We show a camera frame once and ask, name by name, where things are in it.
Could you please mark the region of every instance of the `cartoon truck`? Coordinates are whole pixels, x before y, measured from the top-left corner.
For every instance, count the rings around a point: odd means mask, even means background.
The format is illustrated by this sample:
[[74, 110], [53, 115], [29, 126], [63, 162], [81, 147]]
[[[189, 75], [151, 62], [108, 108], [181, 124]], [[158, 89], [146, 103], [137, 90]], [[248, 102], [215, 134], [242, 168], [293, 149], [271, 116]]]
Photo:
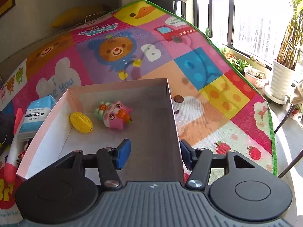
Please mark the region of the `cartoon truck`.
[[196, 32], [196, 29], [192, 28], [191, 26], [187, 26], [178, 30], [175, 30], [169, 26], [160, 26], [154, 28], [154, 30], [160, 33], [166, 41], [170, 42], [173, 40], [177, 44], [182, 43], [183, 36]]

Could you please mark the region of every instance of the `blue gripper pad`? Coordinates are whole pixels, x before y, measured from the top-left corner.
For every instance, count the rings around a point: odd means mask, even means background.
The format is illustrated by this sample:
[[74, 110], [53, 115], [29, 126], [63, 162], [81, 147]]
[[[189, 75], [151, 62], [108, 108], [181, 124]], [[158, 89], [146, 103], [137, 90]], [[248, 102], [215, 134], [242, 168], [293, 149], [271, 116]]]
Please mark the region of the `blue gripper pad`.
[[198, 160], [196, 157], [195, 149], [192, 148], [185, 140], [180, 141], [180, 149], [182, 160], [188, 170], [193, 170], [195, 162]]
[[116, 170], [121, 170], [131, 153], [131, 141], [129, 139], [124, 139], [116, 148], [116, 151], [115, 168]]

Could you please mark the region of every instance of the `pink owl toy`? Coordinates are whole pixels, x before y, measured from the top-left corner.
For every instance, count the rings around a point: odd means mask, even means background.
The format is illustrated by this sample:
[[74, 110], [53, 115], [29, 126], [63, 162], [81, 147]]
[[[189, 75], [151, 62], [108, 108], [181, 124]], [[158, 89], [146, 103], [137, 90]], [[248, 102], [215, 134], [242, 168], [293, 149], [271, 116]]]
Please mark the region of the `pink owl toy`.
[[107, 108], [103, 115], [103, 122], [106, 127], [122, 130], [125, 123], [132, 121], [129, 115], [129, 113], [133, 111], [132, 108], [125, 106], [121, 102], [115, 102], [106, 106]]

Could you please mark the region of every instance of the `yellow square with orange dots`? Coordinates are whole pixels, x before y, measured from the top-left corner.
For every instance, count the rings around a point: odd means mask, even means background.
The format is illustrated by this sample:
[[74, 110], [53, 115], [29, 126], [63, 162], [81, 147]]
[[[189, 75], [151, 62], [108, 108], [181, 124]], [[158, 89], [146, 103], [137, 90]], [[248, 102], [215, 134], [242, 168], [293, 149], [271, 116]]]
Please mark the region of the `yellow square with orange dots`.
[[200, 90], [209, 103], [228, 119], [235, 116], [248, 102], [246, 97], [231, 81], [222, 75]]

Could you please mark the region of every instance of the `cardboard box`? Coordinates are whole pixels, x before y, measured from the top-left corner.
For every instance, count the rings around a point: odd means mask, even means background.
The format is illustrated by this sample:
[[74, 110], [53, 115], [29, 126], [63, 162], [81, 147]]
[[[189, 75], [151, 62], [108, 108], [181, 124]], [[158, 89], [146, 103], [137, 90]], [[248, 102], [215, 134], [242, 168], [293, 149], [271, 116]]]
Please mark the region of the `cardboard box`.
[[[107, 128], [93, 112], [101, 101], [120, 101], [133, 108], [131, 124], [123, 130]], [[77, 131], [69, 120], [72, 112], [86, 114], [91, 133]], [[116, 147], [131, 140], [131, 154], [118, 174], [125, 181], [184, 182], [179, 138], [167, 79], [145, 79], [87, 85], [68, 89], [54, 106], [29, 146], [17, 175], [29, 179], [73, 150], [84, 154]], [[100, 184], [98, 170], [86, 176]]]

